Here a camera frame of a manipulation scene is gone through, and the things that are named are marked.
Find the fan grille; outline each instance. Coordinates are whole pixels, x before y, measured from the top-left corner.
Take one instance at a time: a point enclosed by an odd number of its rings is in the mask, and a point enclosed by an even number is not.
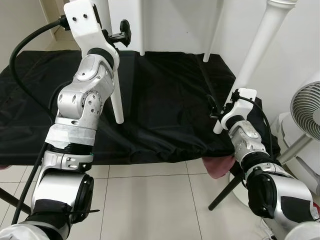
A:
[[[320,81],[310,83],[296,92],[291,101],[295,123],[310,137],[320,141],[320,125],[315,121],[320,111]]]

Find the black tripod leg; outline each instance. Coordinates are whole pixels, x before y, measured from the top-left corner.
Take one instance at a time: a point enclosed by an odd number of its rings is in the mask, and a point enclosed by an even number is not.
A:
[[[213,200],[213,202],[209,205],[209,210],[212,211],[213,209],[218,206],[219,203],[222,202],[223,199],[225,199],[226,196],[228,196],[229,193],[232,192],[235,187],[241,183],[241,180],[244,178],[244,174],[238,173],[234,179],[220,192],[220,194]]]
[[[18,199],[15,198],[14,196],[12,196],[10,193],[6,192],[5,190],[3,190],[2,188],[0,188],[0,198],[4,201],[6,201],[7,203],[11,204],[12,206],[17,207],[18,205]],[[23,212],[25,212],[26,214],[30,215],[31,214],[31,209],[29,206],[27,206],[26,204],[22,204],[22,208],[21,210]]]

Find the tiled floor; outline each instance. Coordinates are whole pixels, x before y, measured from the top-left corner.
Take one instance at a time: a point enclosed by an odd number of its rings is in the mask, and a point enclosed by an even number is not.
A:
[[[19,197],[28,166],[0,171],[0,187]],[[88,172],[94,181],[91,213],[72,227],[70,240],[262,240],[260,218],[230,194],[214,211],[209,203],[228,184],[206,174],[201,159],[178,163],[100,165]],[[30,204],[35,182],[26,201]],[[15,208],[0,200],[0,229],[10,225]],[[22,213],[19,220],[26,218]]]

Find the black tablecloth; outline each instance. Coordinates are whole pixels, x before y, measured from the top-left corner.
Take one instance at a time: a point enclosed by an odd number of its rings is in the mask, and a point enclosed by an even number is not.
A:
[[[235,80],[219,55],[212,54],[207,63],[203,54],[119,55],[125,121],[116,124],[108,99],[96,133],[94,164],[179,162],[233,153],[228,134],[214,134],[215,120],[209,118],[208,95],[223,105]],[[80,61],[79,51],[24,51],[16,65],[26,86],[48,104],[54,89],[72,80]],[[260,113],[252,111],[249,119],[268,145]],[[33,165],[49,127],[49,118],[7,67],[0,74],[0,165]]]

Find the black stand leg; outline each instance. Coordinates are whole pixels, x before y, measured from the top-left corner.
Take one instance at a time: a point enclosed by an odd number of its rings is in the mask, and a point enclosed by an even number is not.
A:
[[[209,205],[209,210],[212,211],[213,209],[218,206],[219,203],[222,202],[223,199],[225,199],[226,196],[228,196],[229,193],[232,192],[233,189],[235,189],[236,186],[238,186],[239,183],[241,183],[241,180],[245,178],[244,172],[240,166],[240,164],[236,161],[232,168],[230,169],[230,172],[234,175],[234,179],[220,192],[220,194],[213,200],[213,202]]]
[[[213,200],[213,202],[209,205],[209,210],[212,211],[213,209],[218,206],[219,203],[222,202],[223,199],[225,199],[226,196],[228,196],[229,193],[232,192],[235,187],[241,183],[241,180],[244,178],[242,173],[239,173],[232,179],[232,181],[220,192],[220,194]]]
[[[4,201],[6,201],[7,203],[11,204],[12,206],[17,207],[18,205],[18,199],[15,198],[14,196],[12,196],[10,193],[6,192],[5,190],[3,190],[2,188],[0,188],[0,198]],[[31,209],[29,206],[27,206],[26,204],[22,204],[22,208],[21,210],[23,212],[25,212],[26,214],[30,215],[31,214]]]

